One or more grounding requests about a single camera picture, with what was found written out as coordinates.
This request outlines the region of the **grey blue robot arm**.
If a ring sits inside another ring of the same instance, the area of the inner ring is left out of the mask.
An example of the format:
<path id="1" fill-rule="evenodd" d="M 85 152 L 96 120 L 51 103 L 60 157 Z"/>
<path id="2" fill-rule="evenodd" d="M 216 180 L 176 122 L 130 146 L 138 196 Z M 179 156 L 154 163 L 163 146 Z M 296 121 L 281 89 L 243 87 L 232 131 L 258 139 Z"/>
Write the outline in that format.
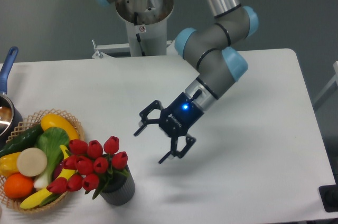
<path id="1" fill-rule="evenodd" d="M 97 0 L 114 4 L 125 22 L 130 55 L 167 53 L 167 19 L 173 0 Z M 171 139 L 166 158 L 182 158 L 195 143 L 190 127 L 247 71 L 246 60 L 232 48 L 254 34 L 258 16 L 239 0 L 208 0 L 215 23 L 204 31 L 182 30 L 174 41 L 177 53 L 198 73 L 197 78 L 166 108 L 156 100 L 140 112 L 139 130 L 158 124 Z"/>

